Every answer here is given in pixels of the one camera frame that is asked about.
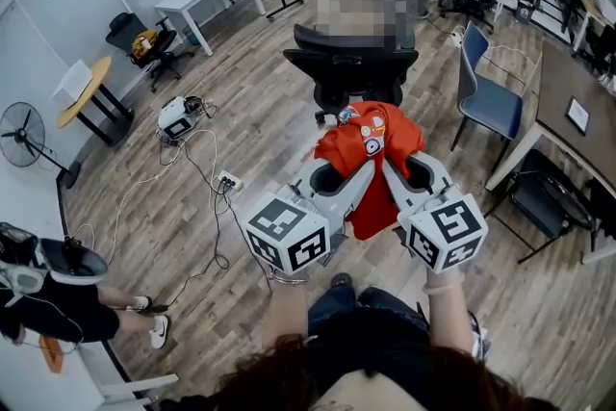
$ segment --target chair armrest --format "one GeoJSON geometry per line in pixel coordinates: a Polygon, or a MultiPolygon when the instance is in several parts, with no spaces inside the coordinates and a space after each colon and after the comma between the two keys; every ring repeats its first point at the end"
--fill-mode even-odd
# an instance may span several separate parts
{"type": "Polygon", "coordinates": [[[168,19],[169,19],[169,17],[168,17],[168,15],[166,15],[160,21],[158,21],[156,23],[156,25],[160,26],[163,31],[169,31],[169,29],[167,28],[167,25],[165,24],[165,21],[167,21],[168,19]]]}

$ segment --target blue jeans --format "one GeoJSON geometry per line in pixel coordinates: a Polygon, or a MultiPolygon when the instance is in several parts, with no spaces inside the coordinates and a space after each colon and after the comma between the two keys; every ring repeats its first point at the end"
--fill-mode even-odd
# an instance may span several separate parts
{"type": "Polygon", "coordinates": [[[367,288],[358,297],[355,289],[348,284],[334,286],[319,298],[308,310],[308,333],[314,334],[317,327],[337,313],[351,312],[359,306],[390,310],[427,332],[425,318],[402,300],[378,288],[367,288]]]}

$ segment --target black shorts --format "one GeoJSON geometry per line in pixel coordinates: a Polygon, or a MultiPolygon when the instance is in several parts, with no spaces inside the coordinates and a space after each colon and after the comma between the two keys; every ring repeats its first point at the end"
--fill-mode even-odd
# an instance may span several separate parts
{"type": "Polygon", "coordinates": [[[32,299],[23,297],[12,308],[24,327],[43,336],[72,343],[112,339],[119,330],[116,311],[98,301],[96,286],[73,286],[54,281],[49,274],[42,289],[32,299]],[[60,314],[46,300],[56,305],[60,314]]]}

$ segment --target orange object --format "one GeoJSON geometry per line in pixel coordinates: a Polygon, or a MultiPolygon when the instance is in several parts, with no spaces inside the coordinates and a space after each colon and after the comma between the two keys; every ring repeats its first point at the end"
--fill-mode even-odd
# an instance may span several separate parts
{"type": "Polygon", "coordinates": [[[47,367],[49,367],[51,373],[61,373],[64,362],[64,353],[60,347],[60,343],[58,343],[55,339],[39,336],[38,345],[40,346],[42,355],[45,358],[45,362],[47,363],[47,367]]]}
{"type": "Polygon", "coordinates": [[[373,159],[374,178],[356,211],[348,215],[355,238],[367,240],[397,220],[398,207],[381,172],[383,159],[408,180],[409,154],[424,149],[420,128],[388,103],[364,101],[345,107],[338,115],[338,128],[329,130],[317,143],[315,158],[324,158],[347,179],[373,159]]]}

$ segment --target sneaker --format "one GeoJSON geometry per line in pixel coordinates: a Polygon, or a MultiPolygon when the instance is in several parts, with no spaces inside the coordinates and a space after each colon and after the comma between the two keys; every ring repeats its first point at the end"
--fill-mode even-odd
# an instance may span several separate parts
{"type": "Polygon", "coordinates": [[[340,272],[331,278],[329,281],[329,287],[335,288],[336,286],[340,286],[342,284],[348,284],[350,287],[353,287],[353,279],[346,272],[340,272]]]}
{"type": "Polygon", "coordinates": [[[152,308],[152,298],[149,296],[135,296],[137,299],[137,303],[135,303],[132,307],[128,307],[131,310],[135,310],[135,312],[145,312],[152,308]]]}
{"type": "Polygon", "coordinates": [[[150,338],[152,347],[154,349],[160,349],[167,342],[169,330],[171,328],[171,319],[166,315],[159,315],[154,318],[156,325],[154,329],[150,331],[150,338]]]}

